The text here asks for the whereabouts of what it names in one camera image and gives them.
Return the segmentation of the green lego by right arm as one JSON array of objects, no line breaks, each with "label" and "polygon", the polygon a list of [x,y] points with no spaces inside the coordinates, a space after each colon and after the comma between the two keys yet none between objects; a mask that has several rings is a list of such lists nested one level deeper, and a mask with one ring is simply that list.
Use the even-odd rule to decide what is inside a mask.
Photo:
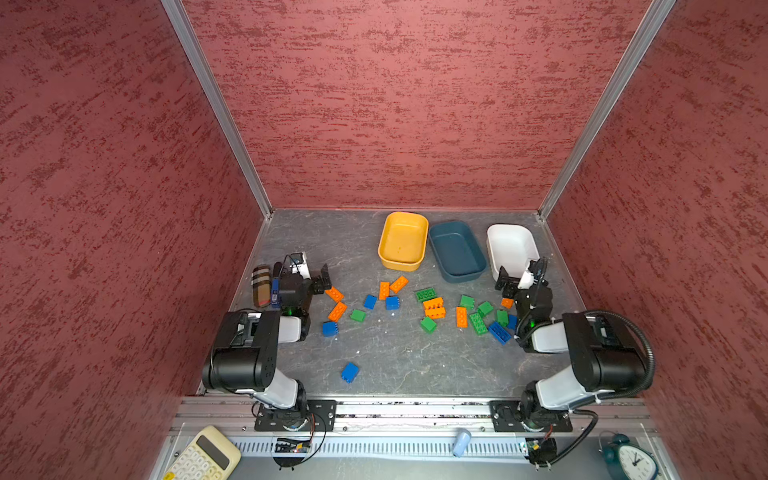
[{"label": "green lego by right arm", "polygon": [[505,310],[497,310],[496,311],[496,322],[504,327],[507,328],[509,325],[509,314]]}]

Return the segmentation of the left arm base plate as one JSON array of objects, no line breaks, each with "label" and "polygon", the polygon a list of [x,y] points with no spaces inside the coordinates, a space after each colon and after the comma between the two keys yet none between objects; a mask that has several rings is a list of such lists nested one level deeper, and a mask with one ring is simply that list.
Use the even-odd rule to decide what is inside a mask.
[{"label": "left arm base plate", "polygon": [[261,405],[256,413],[256,432],[311,433],[331,432],[337,413],[336,400],[309,399],[305,409],[277,409]]}]

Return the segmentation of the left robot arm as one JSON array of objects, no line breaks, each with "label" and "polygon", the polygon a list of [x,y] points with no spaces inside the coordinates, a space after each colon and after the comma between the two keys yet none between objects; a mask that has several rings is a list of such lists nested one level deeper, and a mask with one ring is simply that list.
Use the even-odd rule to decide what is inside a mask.
[{"label": "left robot arm", "polygon": [[249,396],[280,420],[307,420],[306,390],[278,369],[278,347],[306,340],[312,299],[331,288],[328,266],[311,270],[303,252],[256,266],[251,275],[254,306],[225,314],[202,369],[204,388]]}]

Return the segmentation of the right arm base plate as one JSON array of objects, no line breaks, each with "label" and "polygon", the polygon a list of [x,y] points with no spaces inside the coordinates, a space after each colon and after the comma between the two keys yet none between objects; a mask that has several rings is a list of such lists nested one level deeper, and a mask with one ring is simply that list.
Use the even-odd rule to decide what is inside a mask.
[{"label": "right arm base plate", "polygon": [[521,406],[518,400],[491,400],[490,418],[497,433],[571,433],[567,411]]}]

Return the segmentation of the blue square lego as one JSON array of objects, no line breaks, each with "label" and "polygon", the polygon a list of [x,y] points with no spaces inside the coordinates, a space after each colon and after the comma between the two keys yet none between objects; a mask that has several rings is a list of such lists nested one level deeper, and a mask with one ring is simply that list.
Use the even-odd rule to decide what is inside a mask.
[{"label": "blue square lego", "polygon": [[387,310],[398,310],[400,307],[400,298],[397,296],[390,296],[385,300],[385,308]]}]

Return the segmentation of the blue long lego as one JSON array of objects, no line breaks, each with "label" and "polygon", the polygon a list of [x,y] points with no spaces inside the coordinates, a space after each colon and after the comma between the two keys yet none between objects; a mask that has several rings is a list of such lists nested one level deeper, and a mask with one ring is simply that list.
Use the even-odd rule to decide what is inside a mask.
[{"label": "blue long lego", "polygon": [[507,344],[512,339],[512,335],[498,322],[491,323],[488,326],[488,331],[502,345]]}]

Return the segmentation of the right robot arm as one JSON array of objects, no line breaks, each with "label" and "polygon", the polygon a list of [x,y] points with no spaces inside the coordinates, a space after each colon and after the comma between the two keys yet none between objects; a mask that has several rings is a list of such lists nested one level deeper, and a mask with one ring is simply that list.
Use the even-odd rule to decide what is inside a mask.
[{"label": "right robot arm", "polygon": [[540,258],[518,277],[503,265],[495,277],[495,288],[513,302],[516,319],[495,323],[494,336],[515,341],[527,353],[569,358],[568,366],[530,382],[512,403],[512,417],[531,431],[553,425],[562,412],[634,397],[652,385],[656,370],[650,341],[625,316],[597,309],[554,318],[547,270],[548,261]]}]

